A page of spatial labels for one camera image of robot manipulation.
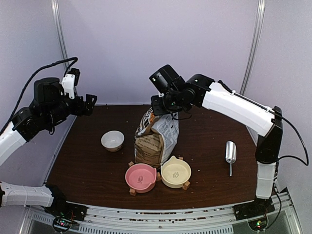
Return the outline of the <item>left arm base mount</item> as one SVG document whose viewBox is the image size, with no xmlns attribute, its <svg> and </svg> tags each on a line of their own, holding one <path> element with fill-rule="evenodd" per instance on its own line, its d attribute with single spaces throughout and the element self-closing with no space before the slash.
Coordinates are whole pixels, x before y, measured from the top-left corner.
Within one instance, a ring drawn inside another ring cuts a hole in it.
<svg viewBox="0 0 312 234">
<path fill-rule="evenodd" d="M 52 205 L 45 207 L 45 211 L 55 217 L 71 219 L 74 221 L 84 221 L 87 207 L 69 203 L 65 194 L 56 185 L 46 185 L 52 193 Z"/>
</svg>

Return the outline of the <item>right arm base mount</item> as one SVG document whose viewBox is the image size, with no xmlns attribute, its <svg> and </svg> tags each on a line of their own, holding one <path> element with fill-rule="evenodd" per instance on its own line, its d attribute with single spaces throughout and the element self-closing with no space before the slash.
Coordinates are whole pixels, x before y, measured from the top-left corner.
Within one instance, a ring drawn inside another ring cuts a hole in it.
<svg viewBox="0 0 312 234">
<path fill-rule="evenodd" d="M 236 220 L 264 216 L 267 213 L 275 211 L 275 207 L 271 198 L 255 198 L 254 201 L 234 205 L 233 209 Z"/>
</svg>

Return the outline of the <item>brown pet food bag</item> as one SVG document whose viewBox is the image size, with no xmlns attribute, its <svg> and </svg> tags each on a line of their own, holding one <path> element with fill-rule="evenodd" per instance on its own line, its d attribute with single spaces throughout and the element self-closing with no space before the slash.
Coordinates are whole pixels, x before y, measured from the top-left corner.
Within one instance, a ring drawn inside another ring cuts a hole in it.
<svg viewBox="0 0 312 234">
<path fill-rule="evenodd" d="M 179 136 L 178 114 L 155 116 L 150 107 L 134 136 L 135 163 L 159 169 L 171 156 Z"/>
</svg>

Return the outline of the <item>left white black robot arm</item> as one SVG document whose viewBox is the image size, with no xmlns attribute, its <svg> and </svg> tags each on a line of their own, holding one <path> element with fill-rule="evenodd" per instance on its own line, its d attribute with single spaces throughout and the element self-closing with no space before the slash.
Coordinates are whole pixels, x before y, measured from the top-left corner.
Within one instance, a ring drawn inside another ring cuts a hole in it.
<svg viewBox="0 0 312 234">
<path fill-rule="evenodd" d="M 34 82 L 34 99 L 9 120 L 0 135 L 0 162 L 3 164 L 17 149 L 30 142 L 43 130 L 53 134 L 55 127 L 68 116 L 90 116 L 97 101 L 96 95 L 78 96 L 75 75 L 42 78 Z M 37 205 L 51 207 L 59 216 L 70 212 L 70 205 L 57 186 L 31 187 L 0 184 L 0 205 Z"/>
</svg>

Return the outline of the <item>silver metal scoop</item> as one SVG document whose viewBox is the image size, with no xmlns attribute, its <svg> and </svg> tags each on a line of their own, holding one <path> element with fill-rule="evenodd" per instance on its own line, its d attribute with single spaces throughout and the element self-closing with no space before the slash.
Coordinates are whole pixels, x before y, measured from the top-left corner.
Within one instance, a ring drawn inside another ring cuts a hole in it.
<svg viewBox="0 0 312 234">
<path fill-rule="evenodd" d="M 233 141 L 226 142 L 225 160 L 230 165 L 229 176 L 233 175 L 233 164 L 236 162 L 237 148 Z"/>
</svg>

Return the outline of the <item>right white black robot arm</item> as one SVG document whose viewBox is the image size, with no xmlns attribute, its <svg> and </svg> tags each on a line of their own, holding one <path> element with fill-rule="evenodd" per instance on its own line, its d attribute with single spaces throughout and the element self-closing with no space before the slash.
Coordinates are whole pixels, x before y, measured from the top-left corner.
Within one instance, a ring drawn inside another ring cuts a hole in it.
<svg viewBox="0 0 312 234">
<path fill-rule="evenodd" d="M 221 113 L 257 132 L 257 199 L 250 204 L 250 211 L 254 215 L 262 214 L 269 206 L 283 136 L 281 109 L 265 107 L 231 90 L 221 80 L 202 74 L 184 80 L 168 64 L 154 72 L 149 80 L 158 90 L 158 95 L 151 97 L 156 116 L 187 113 L 196 106 Z"/>
</svg>

